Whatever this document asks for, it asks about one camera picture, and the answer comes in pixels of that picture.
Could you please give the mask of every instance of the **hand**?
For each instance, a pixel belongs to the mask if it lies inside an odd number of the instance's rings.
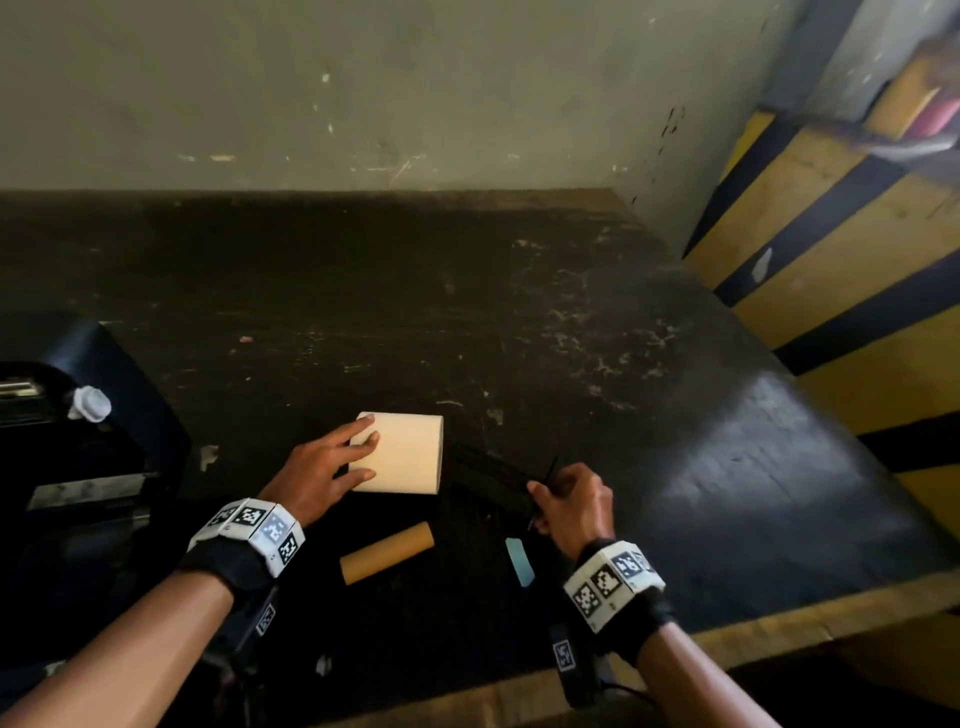
[[[535,480],[527,483],[527,490],[543,511],[534,521],[537,530],[552,536],[557,548],[574,561],[591,541],[613,538],[613,491],[583,463],[557,473],[557,495]]]
[[[258,497],[279,503],[304,528],[322,516],[348,490],[376,475],[370,468],[360,468],[338,478],[333,475],[347,463],[366,457],[376,449],[380,433],[371,432],[363,445],[348,445],[373,424],[373,415],[343,425],[319,440],[297,445],[286,465],[260,491]]]

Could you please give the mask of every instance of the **black stripe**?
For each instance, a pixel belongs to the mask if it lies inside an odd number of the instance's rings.
[[[859,209],[868,205],[896,184],[906,170],[878,157],[866,157],[813,205],[795,217],[765,246],[733,271],[713,293],[723,303],[734,306],[755,290],[754,266],[764,253],[773,250],[761,283],[786,268],[820,240],[836,230]]]
[[[960,411],[860,435],[860,442],[893,473],[960,463]]]
[[[770,162],[780,156],[780,153],[786,149],[787,144],[793,141],[793,137],[799,131],[800,126],[788,124],[780,119],[775,118],[770,122],[770,125],[756,138],[753,146],[740,158],[730,174],[713,190],[713,196],[710,197],[707,208],[701,215],[700,222],[697,223],[693,235],[690,236],[690,242],[686,245],[684,257],[687,257],[697,243],[704,239],[704,235],[710,232],[710,229],[716,225],[717,220],[723,217],[737,198],[747,191],[747,187],[760,176],[760,173],[770,165]]]
[[[799,376],[957,305],[957,281],[960,250],[851,306],[775,349],[774,354]]]

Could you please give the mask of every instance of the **dark table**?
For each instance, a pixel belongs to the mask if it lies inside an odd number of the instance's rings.
[[[188,500],[254,494],[361,410],[436,413],[448,445],[602,474],[690,632],[953,570],[957,544],[605,200],[7,195],[0,305],[104,322],[217,447]],[[337,584],[340,555],[424,519],[436,548]],[[290,720],[549,667],[503,536],[454,488],[348,496],[284,585],[268,662]]]

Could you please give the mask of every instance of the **forearm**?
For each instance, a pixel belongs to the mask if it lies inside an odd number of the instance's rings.
[[[691,728],[776,728],[778,725],[675,623],[664,625],[644,643],[636,668],[670,725]]]
[[[152,728],[232,604],[217,577],[173,574],[0,716],[0,728]]]

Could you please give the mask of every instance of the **white bottle cap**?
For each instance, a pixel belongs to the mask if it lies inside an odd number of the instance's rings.
[[[113,405],[103,392],[96,387],[77,387],[73,391],[73,405],[67,413],[71,420],[87,420],[101,423],[107,418]]]

